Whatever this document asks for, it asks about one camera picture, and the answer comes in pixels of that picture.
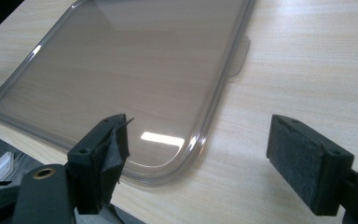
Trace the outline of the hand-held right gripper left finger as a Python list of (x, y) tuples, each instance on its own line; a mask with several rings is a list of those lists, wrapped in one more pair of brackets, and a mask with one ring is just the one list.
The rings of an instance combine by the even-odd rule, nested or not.
[(80, 215), (97, 215), (110, 204), (130, 156), (125, 114), (102, 119), (68, 153), (66, 169)]

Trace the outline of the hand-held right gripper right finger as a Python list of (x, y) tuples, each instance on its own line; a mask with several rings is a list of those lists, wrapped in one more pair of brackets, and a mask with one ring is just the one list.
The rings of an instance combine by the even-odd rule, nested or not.
[(297, 119), (274, 115), (267, 158), (314, 215), (337, 213), (337, 187), (354, 160), (349, 151)]

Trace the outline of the clear smoky plastic lid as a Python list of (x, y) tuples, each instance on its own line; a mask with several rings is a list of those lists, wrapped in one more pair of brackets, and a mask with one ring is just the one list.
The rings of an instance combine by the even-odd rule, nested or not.
[(255, 0), (76, 0), (0, 87), (0, 123), (62, 151), (129, 120), (123, 178), (158, 186), (203, 149), (243, 67)]

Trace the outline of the white translucent plastic object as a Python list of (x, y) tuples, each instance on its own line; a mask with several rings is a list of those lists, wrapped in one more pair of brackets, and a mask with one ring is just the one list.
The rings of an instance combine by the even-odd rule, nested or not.
[(0, 182), (9, 181), (9, 185), (19, 185), (23, 176), (26, 155), (6, 152), (0, 157)]

